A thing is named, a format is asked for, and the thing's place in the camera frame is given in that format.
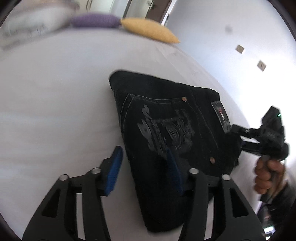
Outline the person's right hand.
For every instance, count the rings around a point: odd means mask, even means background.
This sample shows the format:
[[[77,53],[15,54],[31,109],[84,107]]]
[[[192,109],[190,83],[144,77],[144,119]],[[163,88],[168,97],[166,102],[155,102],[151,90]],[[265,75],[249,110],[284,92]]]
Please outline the person's right hand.
[[[256,174],[254,190],[260,195],[268,194],[271,197],[277,196],[286,185],[285,165],[275,159],[266,160],[260,157],[254,169]]]

